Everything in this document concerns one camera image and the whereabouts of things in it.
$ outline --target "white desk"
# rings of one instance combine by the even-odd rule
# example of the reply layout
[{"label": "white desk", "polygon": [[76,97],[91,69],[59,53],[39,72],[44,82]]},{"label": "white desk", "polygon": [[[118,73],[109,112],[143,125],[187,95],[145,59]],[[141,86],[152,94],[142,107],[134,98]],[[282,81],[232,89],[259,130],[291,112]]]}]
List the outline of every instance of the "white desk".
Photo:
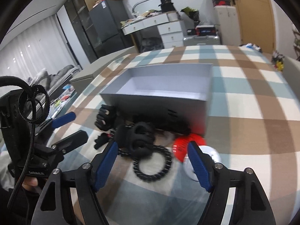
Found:
[{"label": "white desk", "polygon": [[157,26],[165,49],[183,46],[186,29],[183,20],[178,20],[178,14],[175,11],[140,20],[123,27],[122,30],[125,35],[128,35],[152,26]]}]

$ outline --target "wooden door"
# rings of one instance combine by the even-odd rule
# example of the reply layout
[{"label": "wooden door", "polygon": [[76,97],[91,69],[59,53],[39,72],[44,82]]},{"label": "wooden door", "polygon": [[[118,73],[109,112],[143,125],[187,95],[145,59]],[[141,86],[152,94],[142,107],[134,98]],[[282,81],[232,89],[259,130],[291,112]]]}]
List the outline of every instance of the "wooden door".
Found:
[{"label": "wooden door", "polygon": [[254,43],[272,53],[275,45],[274,15],[270,0],[235,0],[243,44]]}]

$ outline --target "checkered bedsheet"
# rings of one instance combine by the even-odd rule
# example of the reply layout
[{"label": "checkered bedsheet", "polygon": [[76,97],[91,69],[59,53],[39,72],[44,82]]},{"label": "checkered bedsheet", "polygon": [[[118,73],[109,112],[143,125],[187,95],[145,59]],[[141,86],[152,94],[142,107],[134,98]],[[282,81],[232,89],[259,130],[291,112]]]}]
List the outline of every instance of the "checkered bedsheet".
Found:
[{"label": "checkered bedsheet", "polygon": [[[69,111],[77,118],[55,131],[54,143],[82,129],[88,142],[68,153],[62,170],[89,162],[96,151],[94,126],[104,102],[100,90],[126,68],[148,64],[213,64],[213,93],[206,142],[230,169],[251,167],[270,200],[278,225],[288,224],[300,207],[300,108],[281,74],[259,52],[234,46],[189,46],[126,55],[112,62],[83,91]],[[208,199],[173,159],[170,173],[149,184],[139,180],[132,161],[117,157],[106,186],[98,193],[111,224],[197,224]],[[223,224],[228,224],[234,190],[230,189]]]}]

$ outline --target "open box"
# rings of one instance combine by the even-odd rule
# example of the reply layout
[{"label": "open box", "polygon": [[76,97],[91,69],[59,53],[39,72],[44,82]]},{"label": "open box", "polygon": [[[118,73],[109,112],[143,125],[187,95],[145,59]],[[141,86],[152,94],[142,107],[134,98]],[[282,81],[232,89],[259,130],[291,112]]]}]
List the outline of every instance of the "open box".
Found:
[{"label": "open box", "polygon": [[212,64],[157,64],[125,70],[100,92],[131,120],[134,115],[185,120],[204,135],[209,111]]}]

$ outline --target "metal screw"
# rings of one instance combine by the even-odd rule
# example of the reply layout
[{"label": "metal screw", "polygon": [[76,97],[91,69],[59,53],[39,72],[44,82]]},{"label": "metal screw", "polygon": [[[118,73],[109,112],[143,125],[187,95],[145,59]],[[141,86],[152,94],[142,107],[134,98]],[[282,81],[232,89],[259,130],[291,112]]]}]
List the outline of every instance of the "metal screw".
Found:
[{"label": "metal screw", "polygon": [[91,166],[91,165],[87,162],[87,163],[84,163],[84,164],[82,165],[82,168],[83,168],[83,169],[89,169],[90,166]]},{"label": "metal screw", "polygon": [[253,173],[253,170],[251,169],[251,168],[246,168],[246,173],[248,173],[248,174],[252,174]]},{"label": "metal screw", "polygon": [[59,169],[58,168],[53,169],[52,173],[53,174],[58,174],[59,173]]},{"label": "metal screw", "polygon": [[223,168],[223,165],[221,164],[221,163],[216,163],[215,165],[214,165],[214,167],[215,168],[217,168],[217,169],[222,169]]}]

